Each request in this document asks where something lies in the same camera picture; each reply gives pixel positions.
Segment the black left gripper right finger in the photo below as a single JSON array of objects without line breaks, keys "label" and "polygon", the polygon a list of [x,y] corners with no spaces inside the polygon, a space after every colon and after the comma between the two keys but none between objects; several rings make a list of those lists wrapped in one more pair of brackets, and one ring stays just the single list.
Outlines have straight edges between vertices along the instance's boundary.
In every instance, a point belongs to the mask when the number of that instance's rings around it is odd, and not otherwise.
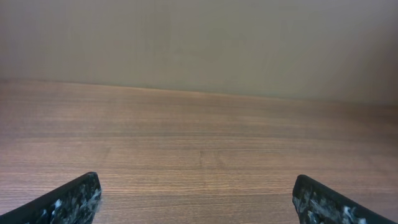
[{"label": "black left gripper right finger", "polygon": [[301,224],[397,224],[303,174],[295,181],[292,203]]}]

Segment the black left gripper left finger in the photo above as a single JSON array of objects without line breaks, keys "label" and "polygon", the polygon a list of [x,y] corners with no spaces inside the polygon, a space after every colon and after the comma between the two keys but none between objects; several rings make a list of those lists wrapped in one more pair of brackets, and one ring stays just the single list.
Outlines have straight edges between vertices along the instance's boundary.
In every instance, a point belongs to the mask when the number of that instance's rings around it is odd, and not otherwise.
[{"label": "black left gripper left finger", "polygon": [[92,223],[101,200],[96,172],[82,176],[1,215],[1,224]]}]

